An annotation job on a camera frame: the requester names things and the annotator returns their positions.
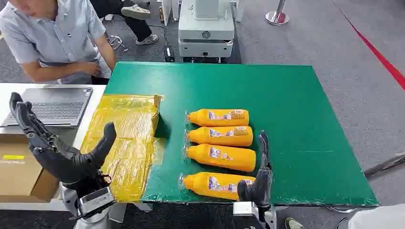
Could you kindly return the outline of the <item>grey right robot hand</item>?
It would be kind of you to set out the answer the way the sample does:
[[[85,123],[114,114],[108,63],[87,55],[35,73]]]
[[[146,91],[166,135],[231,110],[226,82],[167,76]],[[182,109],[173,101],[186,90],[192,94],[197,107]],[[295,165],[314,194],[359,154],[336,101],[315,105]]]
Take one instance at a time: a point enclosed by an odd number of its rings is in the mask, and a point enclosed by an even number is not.
[[[270,162],[269,140],[266,132],[259,134],[261,141],[261,165],[252,184],[240,180],[237,184],[237,194],[240,201],[251,201],[259,208],[270,206],[270,191],[273,182],[273,167]]]

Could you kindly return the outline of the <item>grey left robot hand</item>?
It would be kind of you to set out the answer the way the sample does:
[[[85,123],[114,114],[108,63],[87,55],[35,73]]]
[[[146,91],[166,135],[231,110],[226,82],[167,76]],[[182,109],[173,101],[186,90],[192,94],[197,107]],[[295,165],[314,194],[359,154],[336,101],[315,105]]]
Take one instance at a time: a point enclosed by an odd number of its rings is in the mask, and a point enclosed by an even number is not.
[[[70,186],[87,178],[94,179],[100,187],[109,186],[110,177],[103,175],[100,168],[117,136],[113,122],[105,124],[103,136],[95,148],[82,154],[48,130],[32,111],[32,104],[23,101],[19,93],[11,93],[9,106],[28,138],[28,148],[39,164],[55,178]]]

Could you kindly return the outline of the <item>person's right hand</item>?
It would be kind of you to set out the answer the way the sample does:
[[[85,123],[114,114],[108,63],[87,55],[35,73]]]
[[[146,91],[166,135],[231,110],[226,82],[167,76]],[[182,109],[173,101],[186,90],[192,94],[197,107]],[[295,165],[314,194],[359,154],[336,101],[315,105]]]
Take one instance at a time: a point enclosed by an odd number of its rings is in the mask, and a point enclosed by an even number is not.
[[[80,72],[91,76],[97,76],[100,73],[100,66],[97,62],[77,62],[76,64]]]

